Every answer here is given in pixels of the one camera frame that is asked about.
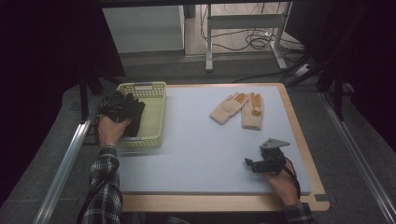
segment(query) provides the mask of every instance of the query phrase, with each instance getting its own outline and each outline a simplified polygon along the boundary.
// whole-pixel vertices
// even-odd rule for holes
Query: plaid sleeve
[[[289,224],[316,224],[308,203],[299,203],[285,207]]]
[[[119,186],[119,173],[115,170],[118,168],[118,163],[115,145],[105,145],[100,148],[98,158],[91,167],[90,194],[106,180],[111,172],[114,174],[92,198],[84,213],[82,223],[120,223],[122,194]]]

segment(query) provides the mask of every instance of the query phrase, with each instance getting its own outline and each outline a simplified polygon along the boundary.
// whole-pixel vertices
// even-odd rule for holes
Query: white metal stand
[[[206,72],[213,71],[212,30],[249,28],[278,28],[276,39],[271,41],[270,46],[276,56],[279,68],[286,70],[288,67],[279,51],[279,42],[289,16],[290,5],[291,2],[286,4],[282,14],[220,16],[212,16],[212,7],[207,5]]]

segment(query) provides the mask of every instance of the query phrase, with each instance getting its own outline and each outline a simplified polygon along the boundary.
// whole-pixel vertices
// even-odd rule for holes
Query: person's left hand
[[[126,119],[121,123],[114,122],[105,115],[99,117],[99,145],[116,144],[123,135],[125,127],[131,123],[131,119]]]

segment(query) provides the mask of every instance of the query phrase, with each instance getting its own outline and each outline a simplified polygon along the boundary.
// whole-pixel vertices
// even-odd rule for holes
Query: wooden table edge
[[[325,211],[330,203],[318,202],[315,195],[326,194],[305,142],[300,123],[294,113],[286,88],[281,83],[243,83],[243,84],[186,84],[167,85],[167,88],[188,87],[249,87],[276,86],[288,114],[298,148],[304,161],[305,170],[311,182],[312,192],[301,197],[309,203],[312,211]],[[273,194],[264,195],[188,195],[188,194],[123,194],[123,212],[271,212],[283,211],[282,202]]]

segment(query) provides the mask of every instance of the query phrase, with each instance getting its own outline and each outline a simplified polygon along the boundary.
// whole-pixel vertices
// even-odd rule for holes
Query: hand
[[[105,115],[99,117],[99,145],[116,144],[123,135],[125,127],[131,123],[131,119],[126,119],[121,123],[114,122]]]
[[[291,163],[287,161],[286,167],[293,171]],[[267,178],[274,194],[276,194],[286,206],[301,203],[297,196],[297,189],[288,173],[282,169],[279,175],[263,174]]]

